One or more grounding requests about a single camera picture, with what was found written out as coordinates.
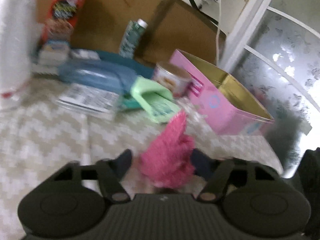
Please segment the red snack pouch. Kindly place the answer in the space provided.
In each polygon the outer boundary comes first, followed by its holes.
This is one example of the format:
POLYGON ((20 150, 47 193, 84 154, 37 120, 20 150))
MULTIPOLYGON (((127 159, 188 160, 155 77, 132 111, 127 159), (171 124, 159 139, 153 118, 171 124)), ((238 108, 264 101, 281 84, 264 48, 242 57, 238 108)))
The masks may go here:
POLYGON ((52 0, 41 36, 49 40, 70 41, 86 0, 52 0))

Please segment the light green cloth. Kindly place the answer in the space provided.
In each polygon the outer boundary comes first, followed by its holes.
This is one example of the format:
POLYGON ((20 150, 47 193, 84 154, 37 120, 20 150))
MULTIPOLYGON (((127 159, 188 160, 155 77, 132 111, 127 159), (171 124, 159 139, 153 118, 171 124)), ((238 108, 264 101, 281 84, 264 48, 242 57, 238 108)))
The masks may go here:
POLYGON ((156 81, 138 76, 122 99, 122 111, 143 109, 150 120, 157 124, 170 121, 180 110, 174 103, 172 92, 156 81))

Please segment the beige patterned tablecloth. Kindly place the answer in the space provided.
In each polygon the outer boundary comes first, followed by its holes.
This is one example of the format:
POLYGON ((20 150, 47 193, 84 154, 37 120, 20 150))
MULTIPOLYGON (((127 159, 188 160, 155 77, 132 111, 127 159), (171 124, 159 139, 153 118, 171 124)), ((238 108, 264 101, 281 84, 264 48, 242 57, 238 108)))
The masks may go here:
MULTIPOLYGON (((27 101, 1 113, 1 239, 24 236, 17 217, 20 200, 69 161, 89 165, 130 149, 133 163, 122 186, 131 197, 155 192, 138 170, 138 156, 165 125, 153 123, 143 110, 118 113, 111 121, 70 111, 55 102, 65 88, 56 80, 33 79, 27 101)), ((177 103, 188 114, 186 134, 211 158, 258 161, 283 173, 263 136, 216 135, 187 98, 177 103)))

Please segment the small round paper can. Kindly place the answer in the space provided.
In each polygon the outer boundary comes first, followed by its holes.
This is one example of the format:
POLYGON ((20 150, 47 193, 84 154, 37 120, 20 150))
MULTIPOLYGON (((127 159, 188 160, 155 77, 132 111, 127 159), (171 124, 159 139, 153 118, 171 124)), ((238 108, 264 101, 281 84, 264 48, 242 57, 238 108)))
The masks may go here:
POLYGON ((183 97, 192 82, 185 69, 168 62, 156 63, 152 79, 169 89, 175 98, 183 97))

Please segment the bagged stack of paper cups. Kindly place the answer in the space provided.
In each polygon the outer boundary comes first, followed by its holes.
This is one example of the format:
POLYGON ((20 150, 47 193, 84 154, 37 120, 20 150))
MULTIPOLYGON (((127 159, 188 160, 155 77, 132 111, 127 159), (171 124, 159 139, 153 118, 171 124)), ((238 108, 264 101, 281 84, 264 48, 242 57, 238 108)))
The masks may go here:
POLYGON ((1 111, 29 94, 36 31, 36 0, 1 0, 1 111))

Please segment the green-white drink carton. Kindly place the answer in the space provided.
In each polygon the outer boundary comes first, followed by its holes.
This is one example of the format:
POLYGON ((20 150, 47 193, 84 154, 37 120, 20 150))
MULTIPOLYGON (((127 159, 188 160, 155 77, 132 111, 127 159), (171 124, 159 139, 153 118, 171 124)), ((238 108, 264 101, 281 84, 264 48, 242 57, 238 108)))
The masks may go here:
POLYGON ((142 19, 128 23, 119 47, 120 56, 129 59, 134 57, 135 49, 147 27, 148 24, 142 19))

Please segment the teal woven placemat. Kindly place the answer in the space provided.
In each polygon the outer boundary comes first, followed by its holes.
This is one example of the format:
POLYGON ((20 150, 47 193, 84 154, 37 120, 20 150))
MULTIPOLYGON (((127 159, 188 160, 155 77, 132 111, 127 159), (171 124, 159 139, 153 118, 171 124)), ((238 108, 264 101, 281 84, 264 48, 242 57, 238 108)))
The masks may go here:
POLYGON ((153 75, 153 68, 147 67, 133 59, 124 58, 118 54, 110 53, 103 50, 95 50, 99 55, 101 61, 112 62, 115 64, 121 64, 133 69, 138 75, 151 79, 153 75))

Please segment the pink tin box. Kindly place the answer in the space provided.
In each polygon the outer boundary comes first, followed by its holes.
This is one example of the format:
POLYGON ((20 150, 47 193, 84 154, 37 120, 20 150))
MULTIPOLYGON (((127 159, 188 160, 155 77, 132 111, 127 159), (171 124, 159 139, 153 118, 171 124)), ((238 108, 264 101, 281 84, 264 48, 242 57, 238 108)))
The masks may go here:
POLYGON ((266 108, 231 74, 178 49, 170 63, 191 75, 187 96, 216 134, 261 135, 274 123, 266 108))

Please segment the clear pack with barcode label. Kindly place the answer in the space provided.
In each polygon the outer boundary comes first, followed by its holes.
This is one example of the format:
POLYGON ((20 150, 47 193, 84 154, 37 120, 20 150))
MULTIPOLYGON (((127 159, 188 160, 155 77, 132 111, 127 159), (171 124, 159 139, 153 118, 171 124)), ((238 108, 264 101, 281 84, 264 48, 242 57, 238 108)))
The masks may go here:
POLYGON ((57 97, 56 103, 79 113, 113 120, 121 100, 121 94, 73 83, 57 97))

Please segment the small white tissue pack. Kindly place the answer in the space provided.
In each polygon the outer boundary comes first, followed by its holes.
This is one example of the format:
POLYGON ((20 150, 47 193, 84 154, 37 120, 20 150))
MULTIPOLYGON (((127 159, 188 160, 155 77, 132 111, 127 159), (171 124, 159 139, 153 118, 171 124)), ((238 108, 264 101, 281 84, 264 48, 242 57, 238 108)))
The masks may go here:
POLYGON ((70 56, 73 59, 82 60, 100 60, 100 56, 96 51, 85 49, 72 49, 70 56))

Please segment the white frosted window frame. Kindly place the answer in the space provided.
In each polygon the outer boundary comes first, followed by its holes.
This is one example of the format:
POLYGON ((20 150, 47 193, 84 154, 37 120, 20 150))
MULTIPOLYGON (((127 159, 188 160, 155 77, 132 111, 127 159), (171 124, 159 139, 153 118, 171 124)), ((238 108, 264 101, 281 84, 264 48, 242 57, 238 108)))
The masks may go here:
POLYGON ((319 146, 319 0, 223 0, 221 66, 274 117, 266 133, 291 178, 319 146))

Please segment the small blue-white box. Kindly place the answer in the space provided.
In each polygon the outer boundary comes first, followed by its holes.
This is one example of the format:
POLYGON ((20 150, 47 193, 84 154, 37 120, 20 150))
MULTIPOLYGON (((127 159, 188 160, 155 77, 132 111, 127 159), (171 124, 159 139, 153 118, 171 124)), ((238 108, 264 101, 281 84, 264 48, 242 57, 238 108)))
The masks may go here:
POLYGON ((59 66, 69 59, 70 50, 67 41, 48 40, 39 51, 38 64, 59 66))

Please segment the pink knitted cloth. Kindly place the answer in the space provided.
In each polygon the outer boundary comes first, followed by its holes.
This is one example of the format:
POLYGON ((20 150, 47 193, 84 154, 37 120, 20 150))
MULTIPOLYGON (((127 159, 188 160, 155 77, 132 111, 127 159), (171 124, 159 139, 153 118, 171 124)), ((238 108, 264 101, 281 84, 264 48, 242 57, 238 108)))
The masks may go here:
POLYGON ((195 141, 185 134, 187 115, 178 112, 139 157, 139 171, 157 188, 178 189, 189 182, 195 141))

